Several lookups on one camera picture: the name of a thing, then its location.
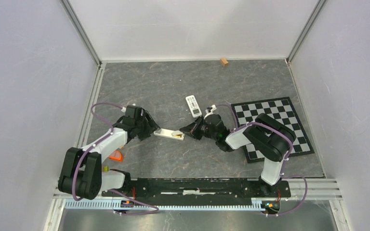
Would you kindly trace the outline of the white remote control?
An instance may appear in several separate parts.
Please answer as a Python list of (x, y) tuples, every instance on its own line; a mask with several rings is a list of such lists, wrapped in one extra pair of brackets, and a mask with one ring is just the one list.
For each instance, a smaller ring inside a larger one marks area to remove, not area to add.
[(194, 95), (187, 96), (185, 100), (193, 118), (202, 116), (202, 111)]
[(163, 137), (163, 138), (168, 138), (168, 139), (173, 139), (173, 140), (179, 140), (179, 139), (175, 139), (174, 137), (172, 137), (173, 132), (181, 132), (181, 131), (161, 128), (161, 129), (153, 132), (153, 134), (155, 136), (158, 136), (158, 137)]

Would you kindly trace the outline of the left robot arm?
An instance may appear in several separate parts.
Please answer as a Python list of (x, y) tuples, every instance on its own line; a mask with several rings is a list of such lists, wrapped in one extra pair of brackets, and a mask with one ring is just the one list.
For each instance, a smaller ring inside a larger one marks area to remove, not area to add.
[(102, 171), (102, 163), (120, 147), (137, 138), (151, 136), (160, 126), (150, 113), (136, 105), (115, 105), (124, 115), (115, 123), (107, 122), (107, 132), (81, 148), (66, 151), (57, 189), (72, 195), (73, 199), (94, 199), (100, 192), (115, 190), (120, 196), (132, 191), (130, 175), (121, 170)]

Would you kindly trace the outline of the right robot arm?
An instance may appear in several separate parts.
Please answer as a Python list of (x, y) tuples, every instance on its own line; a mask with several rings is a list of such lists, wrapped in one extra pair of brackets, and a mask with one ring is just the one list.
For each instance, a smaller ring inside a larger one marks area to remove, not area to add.
[(179, 131), (195, 140), (203, 137), (212, 139), (224, 152), (252, 144), (264, 156), (264, 167), (260, 175), (262, 181), (259, 183), (259, 191), (264, 196), (272, 196), (278, 191), (283, 162), (292, 152), (293, 143), (297, 139), (292, 129), (265, 113), (233, 130), (225, 126), (218, 114), (200, 116)]

